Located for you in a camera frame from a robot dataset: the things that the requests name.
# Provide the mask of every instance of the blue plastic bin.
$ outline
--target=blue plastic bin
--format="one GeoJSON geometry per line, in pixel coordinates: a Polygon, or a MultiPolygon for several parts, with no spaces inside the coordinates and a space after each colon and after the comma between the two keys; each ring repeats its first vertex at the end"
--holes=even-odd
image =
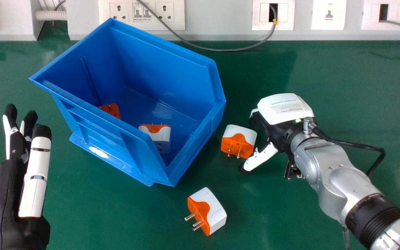
{"type": "Polygon", "coordinates": [[[148,186],[178,183],[226,102],[213,60],[114,19],[29,79],[51,93],[71,142],[148,186]],[[110,103],[122,120],[97,108],[110,103]],[[143,123],[172,127],[170,153],[158,153],[143,123]]]}

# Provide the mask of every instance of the power outlet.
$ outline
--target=power outlet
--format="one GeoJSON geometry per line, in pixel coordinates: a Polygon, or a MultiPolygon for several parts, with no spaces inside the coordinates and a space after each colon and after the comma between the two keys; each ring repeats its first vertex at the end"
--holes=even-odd
{"type": "Polygon", "coordinates": [[[380,23],[379,20],[384,17],[400,23],[400,0],[364,0],[362,30],[400,30],[398,25],[380,23]]]}
{"type": "Polygon", "coordinates": [[[345,27],[346,0],[314,0],[312,30],[343,30],[345,27]]]}
{"type": "Polygon", "coordinates": [[[129,9],[127,3],[109,3],[109,14],[113,19],[124,23],[129,22],[129,9]]]}
{"type": "Polygon", "coordinates": [[[174,3],[155,3],[155,13],[165,23],[174,22],[174,3]]]}
{"type": "MultiPolygon", "coordinates": [[[[173,30],[185,30],[184,0],[146,0],[145,4],[161,16],[161,20],[173,30]]],[[[98,0],[98,7],[100,24],[110,17],[116,17],[117,20],[140,30],[166,30],[160,21],[136,0],[98,0]]]]}
{"type": "Polygon", "coordinates": [[[273,14],[270,5],[277,7],[276,30],[293,30],[295,0],[253,0],[252,30],[271,30],[273,14]]]}

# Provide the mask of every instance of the green table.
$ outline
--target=green table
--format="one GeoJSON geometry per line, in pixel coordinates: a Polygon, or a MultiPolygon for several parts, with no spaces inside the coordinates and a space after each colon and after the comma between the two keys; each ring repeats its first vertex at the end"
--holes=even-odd
{"type": "MultiPolygon", "coordinates": [[[[173,188],[146,187],[69,142],[51,96],[27,79],[74,44],[66,32],[63,23],[46,23],[37,42],[0,42],[0,162],[7,103],[21,117],[35,109],[53,133],[44,209],[52,227],[48,249],[343,249],[342,227],[323,214],[314,190],[303,180],[283,179],[285,155],[240,175],[242,159],[219,150],[227,124],[246,126],[260,98],[281,92],[302,96],[330,136],[383,146],[387,157],[372,181],[400,206],[400,41],[273,41],[246,52],[198,51],[218,64],[227,106],[221,125],[173,188]],[[228,214],[211,237],[183,220],[187,196],[205,186],[228,214]]],[[[347,152],[364,171],[377,157],[347,152]]],[[[362,249],[352,236],[351,246],[362,249]]]]}

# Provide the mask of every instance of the orange plug in bin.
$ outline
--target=orange plug in bin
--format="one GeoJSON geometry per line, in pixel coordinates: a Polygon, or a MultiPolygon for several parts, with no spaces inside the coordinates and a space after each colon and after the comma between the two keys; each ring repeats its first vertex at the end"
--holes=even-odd
{"type": "Polygon", "coordinates": [[[99,106],[98,108],[121,120],[121,116],[119,115],[118,105],[116,103],[102,105],[99,106]]]}
{"type": "Polygon", "coordinates": [[[248,158],[254,151],[257,133],[249,128],[228,125],[222,137],[220,150],[237,158],[248,158]]]}
{"type": "Polygon", "coordinates": [[[191,214],[184,220],[195,218],[196,222],[192,225],[192,230],[201,228],[206,236],[210,236],[225,225],[227,214],[209,188],[202,188],[189,196],[187,201],[191,214]]]}

